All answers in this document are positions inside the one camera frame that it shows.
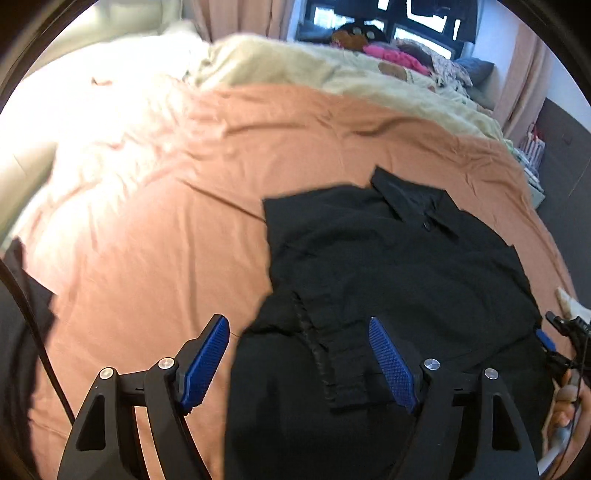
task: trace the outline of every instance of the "window frame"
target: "window frame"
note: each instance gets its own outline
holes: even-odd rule
[[[334,10],[335,6],[336,0],[307,0],[304,19],[313,22],[314,13],[317,7],[331,8]],[[445,26],[443,27],[443,32],[439,33],[422,23],[408,18],[407,3],[405,0],[390,0],[388,9],[380,10],[380,13],[381,14],[375,19],[384,22],[384,34],[388,41],[392,40],[396,28],[400,27],[450,50],[452,52],[452,60],[458,58],[462,54],[464,42],[453,39],[456,20],[458,20],[457,18],[448,15]]]

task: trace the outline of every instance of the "shirt collar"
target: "shirt collar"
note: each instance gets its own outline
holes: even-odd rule
[[[460,210],[445,190],[403,180],[381,167],[376,167],[371,183],[403,222],[423,223],[428,216],[459,235]]]

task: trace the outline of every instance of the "black cable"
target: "black cable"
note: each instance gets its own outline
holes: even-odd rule
[[[577,401],[579,400],[579,395],[581,394],[581,384],[584,381],[583,380],[583,368],[585,365],[585,359],[587,357],[587,345],[589,344],[589,336],[587,335],[585,338],[585,346],[583,348],[583,358],[582,361],[580,363],[579,366],[579,384],[577,386]],[[569,434],[569,441],[566,444],[566,448],[564,449],[564,452],[562,454],[562,458],[560,459],[560,461],[558,462],[558,465],[556,466],[556,468],[554,469],[554,472],[552,472],[552,475],[549,475],[547,478],[551,479],[554,475],[556,475],[556,472],[558,472],[558,470],[560,470],[560,467],[562,466],[562,462],[564,461],[564,457],[566,456],[566,452],[568,451],[569,447],[570,447],[570,442],[573,439],[573,434],[574,434],[574,420],[577,418],[577,412],[579,411],[579,408],[581,407],[580,403],[576,406],[576,408],[574,409],[574,416],[573,416],[573,420],[570,422],[570,434]]]
[[[1,259],[0,280],[2,280],[4,286],[7,288],[8,292],[10,293],[10,295],[12,295],[12,298],[16,302],[18,309],[21,311],[22,316],[25,319],[25,323],[29,328],[29,332],[33,337],[35,347],[37,347],[37,353],[39,354],[39,358],[41,359],[43,368],[45,369],[45,372],[49,377],[51,386],[53,387],[53,390],[56,391],[57,397],[60,399],[61,406],[64,408],[64,411],[66,412],[66,416],[68,417],[70,424],[74,425],[76,417],[74,416],[72,407],[70,407],[70,404],[68,403],[66,394],[64,393],[60,383],[57,380],[56,373],[53,371],[53,367],[51,366],[51,362],[49,361],[49,357],[47,356],[47,351],[45,350],[45,344],[43,344],[43,339],[41,338],[41,334],[39,333],[39,329],[37,328],[37,324],[35,322],[33,310],[29,305],[26,295],[21,290],[21,287],[19,286],[16,278],[14,278],[10,269]]]

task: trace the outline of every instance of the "white wall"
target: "white wall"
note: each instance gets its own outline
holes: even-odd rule
[[[484,0],[480,29],[472,56],[495,64],[495,70],[480,87],[495,103],[499,100],[515,50],[521,20],[497,0]]]
[[[556,56],[547,97],[591,131],[591,106]]]

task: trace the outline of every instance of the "pink cloth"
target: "pink cloth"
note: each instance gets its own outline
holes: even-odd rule
[[[415,72],[419,72],[427,77],[431,75],[428,68],[423,66],[415,57],[399,50],[390,50],[389,48],[380,47],[378,45],[366,45],[363,47],[366,55],[376,57],[400,65]]]

